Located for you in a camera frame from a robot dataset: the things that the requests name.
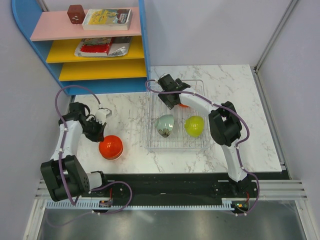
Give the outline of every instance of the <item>blue shelf frame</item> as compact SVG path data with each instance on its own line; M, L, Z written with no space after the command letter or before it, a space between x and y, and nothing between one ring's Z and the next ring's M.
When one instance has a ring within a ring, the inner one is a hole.
M82 81L59 81L59 76L63 63L47 63L49 51L53 41L31 41L30 37L42 14L42 9L36 0L11 0L12 13L15 22L21 33L34 49L35 53L41 59L43 64L49 70L55 81L61 88L68 85L80 85L87 87L96 94L110 93L134 93L145 92L145 82L150 79L150 54L147 35L147 22L145 1L139 0L140 26L142 35L142 44L144 51L144 60L147 77L117 78L117 79L99 79L99 80L82 80ZM88 94L81 88L68 88L65 90L67 95Z

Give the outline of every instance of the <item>wooden block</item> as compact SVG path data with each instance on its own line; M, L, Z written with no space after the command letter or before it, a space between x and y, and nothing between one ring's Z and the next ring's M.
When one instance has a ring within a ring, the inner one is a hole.
M72 24L82 24L86 17L82 5L70 5L67 14Z

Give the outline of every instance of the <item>book cover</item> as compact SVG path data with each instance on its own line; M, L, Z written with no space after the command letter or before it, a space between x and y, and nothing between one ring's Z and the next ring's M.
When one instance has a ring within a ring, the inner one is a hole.
M130 9L90 9L92 10L88 24L126 24Z
M112 42L112 37L85 38L80 43L78 53L82 57L107 56Z
M132 36L117 36L113 38L108 57L120 57L128 53Z

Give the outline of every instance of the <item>white marble surface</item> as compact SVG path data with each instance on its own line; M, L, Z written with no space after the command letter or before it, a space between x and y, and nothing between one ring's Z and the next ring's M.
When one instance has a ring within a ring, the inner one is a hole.
M250 138L240 147L244 166L253 172L281 172L281 166L269 131L256 85L248 65L157 66L151 77L169 73L182 80L204 81L206 97L216 103L230 101L250 128ZM144 115L147 94L99 94L100 101L112 110L104 135L116 135L124 152L116 161L105 160L98 143L81 136L77 157L86 172L104 173L223 173L227 163L221 147L203 152L148 152L144 148ZM75 101L87 104L94 113L97 102L91 95L77 95Z

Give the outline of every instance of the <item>orange object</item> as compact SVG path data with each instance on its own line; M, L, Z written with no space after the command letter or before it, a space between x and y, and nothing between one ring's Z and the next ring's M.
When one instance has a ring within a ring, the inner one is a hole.
M114 161L121 157L124 151L124 145L119 137L109 135L99 143L99 151L102 157Z
M181 103L179 103L178 105L179 105L180 107L183 107L183 108L188 108L187 105L183 105L183 104L181 104Z

